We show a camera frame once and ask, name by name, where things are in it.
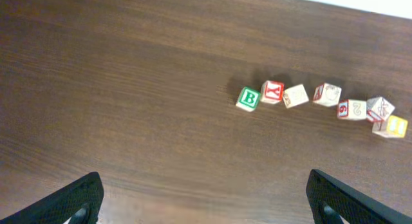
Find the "dark wood surface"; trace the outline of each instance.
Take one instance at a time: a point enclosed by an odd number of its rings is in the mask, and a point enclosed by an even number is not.
[[[322,169],[412,216],[412,133],[234,106],[267,79],[412,117],[412,21],[298,0],[1,0],[0,218],[91,171],[101,223],[313,223]]]

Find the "toy block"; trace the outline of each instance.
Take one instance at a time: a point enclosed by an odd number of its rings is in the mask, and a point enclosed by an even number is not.
[[[315,89],[314,103],[331,107],[339,103],[342,88],[324,83]]]
[[[303,84],[288,88],[283,92],[283,102],[286,108],[291,108],[305,102],[309,102],[306,90],[304,90]]]
[[[337,105],[337,118],[345,120],[366,119],[366,101],[343,100]]]
[[[389,118],[395,107],[383,97],[368,99],[367,105],[368,121],[383,122]]]
[[[236,106],[244,109],[245,111],[252,112],[256,109],[259,103],[260,93],[254,89],[245,87],[242,89]]]
[[[385,138],[404,138],[407,130],[407,120],[389,116],[384,122],[377,122],[373,124],[372,133],[383,136]]]
[[[282,101],[283,88],[283,83],[269,80],[266,81],[261,88],[260,101],[269,104],[277,104],[278,102]]]

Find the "white block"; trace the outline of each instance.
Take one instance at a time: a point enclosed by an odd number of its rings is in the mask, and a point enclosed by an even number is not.
[[[305,102],[309,102],[306,90],[304,90],[303,84],[286,89],[283,92],[283,102],[286,108],[291,108]]]
[[[343,120],[366,119],[366,101],[343,100],[337,106],[337,118]]]
[[[269,104],[277,104],[282,101],[283,96],[283,83],[266,81],[261,88],[261,98],[260,101],[266,102]]]
[[[342,88],[324,83],[316,87],[314,103],[326,107],[336,106],[339,103],[341,93]]]
[[[389,118],[395,107],[383,97],[368,99],[368,120],[370,122],[382,122]]]
[[[254,111],[259,103],[260,93],[254,89],[245,87],[240,92],[236,106],[245,111]]]
[[[404,138],[407,131],[407,120],[389,116],[384,122],[375,122],[372,127],[372,133],[383,136],[384,138]]]

